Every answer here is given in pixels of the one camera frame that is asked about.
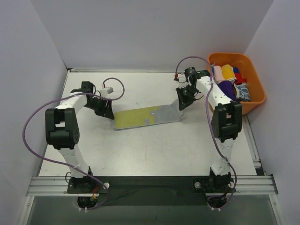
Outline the yellow green towel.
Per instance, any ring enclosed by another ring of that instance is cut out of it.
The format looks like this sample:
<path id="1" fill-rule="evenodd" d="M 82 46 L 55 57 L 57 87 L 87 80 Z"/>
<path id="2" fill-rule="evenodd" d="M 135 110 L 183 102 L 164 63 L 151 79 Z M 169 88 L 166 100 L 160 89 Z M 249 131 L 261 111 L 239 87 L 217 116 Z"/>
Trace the yellow green towel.
<path id="1" fill-rule="evenodd" d="M 179 122 L 183 118 L 183 111 L 179 109 L 179 102 L 175 100 L 169 105 L 116 112 L 114 116 L 112 128 L 114 130 L 125 130 Z"/>

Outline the blue white patterned towel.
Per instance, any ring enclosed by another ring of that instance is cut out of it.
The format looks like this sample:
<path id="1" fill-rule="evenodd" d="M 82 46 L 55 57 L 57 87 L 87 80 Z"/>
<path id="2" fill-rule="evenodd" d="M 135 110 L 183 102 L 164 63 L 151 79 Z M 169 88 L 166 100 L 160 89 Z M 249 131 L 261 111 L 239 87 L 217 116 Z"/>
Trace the blue white patterned towel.
<path id="1" fill-rule="evenodd" d="M 250 102 L 251 101 L 251 96 L 248 90 L 248 86 L 245 82 L 242 84 L 234 84 L 235 91 L 236 91 L 236 98 L 239 101 L 243 102 Z"/>

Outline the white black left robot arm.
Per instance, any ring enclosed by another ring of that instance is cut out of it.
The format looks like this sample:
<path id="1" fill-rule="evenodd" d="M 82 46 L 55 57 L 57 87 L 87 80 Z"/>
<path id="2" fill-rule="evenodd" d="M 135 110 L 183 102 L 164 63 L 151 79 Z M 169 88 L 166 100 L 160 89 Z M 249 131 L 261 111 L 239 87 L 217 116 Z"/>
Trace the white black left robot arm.
<path id="1" fill-rule="evenodd" d="M 63 156 L 64 163 L 70 169 L 70 185 L 84 193 L 91 192 L 96 187 L 96 181 L 92 179 L 91 168 L 84 161 L 78 146 L 80 130 L 77 114 L 85 107 L 97 116 L 114 120 L 112 101 L 107 99 L 111 93 L 112 87 L 103 84 L 96 91 L 93 83 L 84 81 L 60 105 L 45 111 L 46 141 Z"/>

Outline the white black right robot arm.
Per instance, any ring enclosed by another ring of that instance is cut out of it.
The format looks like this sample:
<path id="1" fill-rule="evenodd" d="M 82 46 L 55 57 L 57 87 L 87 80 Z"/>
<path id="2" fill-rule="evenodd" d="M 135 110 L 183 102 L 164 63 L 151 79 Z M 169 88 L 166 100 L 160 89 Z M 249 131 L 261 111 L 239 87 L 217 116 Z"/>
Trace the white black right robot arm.
<path id="1" fill-rule="evenodd" d="M 183 74 L 175 74 L 179 110 L 182 111 L 192 105 L 196 95 L 205 96 L 205 107 L 213 107 L 213 115 L 208 117 L 210 133 L 217 148 L 217 158 L 210 168 L 208 187 L 218 192 L 224 186 L 230 187 L 233 183 L 230 159 L 233 144 L 242 129 L 242 105 L 230 99 L 215 84 L 207 70 L 197 72 L 189 67 Z"/>

